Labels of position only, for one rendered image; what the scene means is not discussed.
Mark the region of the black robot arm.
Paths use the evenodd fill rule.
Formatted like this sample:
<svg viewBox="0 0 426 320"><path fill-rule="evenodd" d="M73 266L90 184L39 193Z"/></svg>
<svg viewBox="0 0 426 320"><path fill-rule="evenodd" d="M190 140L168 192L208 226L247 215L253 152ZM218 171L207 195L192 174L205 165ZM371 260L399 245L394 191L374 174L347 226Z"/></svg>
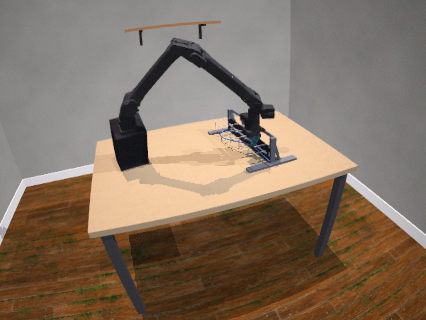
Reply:
<svg viewBox="0 0 426 320"><path fill-rule="evenodd" d="M273 105L262 104L261 98L256 91L246 86L225 67L219 64L204 49L202 49L199 44L183 39L173 38L164 53L149 69L138 85L132 90L133 92L130 91L125 94L121 104L121 113L119 113L119 117L117 118L119 119L118 124L121 135L138 131L135 115L139 111L138 107L140 106L141 101L164 72L180 56L189 62L192 62L197 67L202 67L237 94L250 107L248 108L248 113L240 114L242 125L244 124L243 121L245 118L245 128L247 130L249 130L249 120L255 120L255 122L257 122L257 120L260 119L260 116L262 119L275 118L275 109Z"/></svg>

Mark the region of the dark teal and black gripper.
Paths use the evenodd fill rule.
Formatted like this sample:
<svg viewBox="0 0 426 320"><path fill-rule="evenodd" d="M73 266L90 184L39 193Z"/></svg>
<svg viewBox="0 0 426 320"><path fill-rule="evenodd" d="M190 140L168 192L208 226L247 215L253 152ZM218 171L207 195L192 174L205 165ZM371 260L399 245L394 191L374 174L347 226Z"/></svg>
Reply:
<svg viewBox="0 0 426 320"><path fill-rule="evenodd" d="M263 127L260 126L260 119L257 120L257 122L255 122L255 120L252 120L252 122L251 122L251 120L249 120L249 130L247 130L246 128L242 128L242 132L246 132L246 135L249 138L249 140L251 142L251 146L253 148L254 148L254 146L256 146L257 142L261 138L260 132L265 132L265 131L266 131L266 129L264 129Z"/></svg>

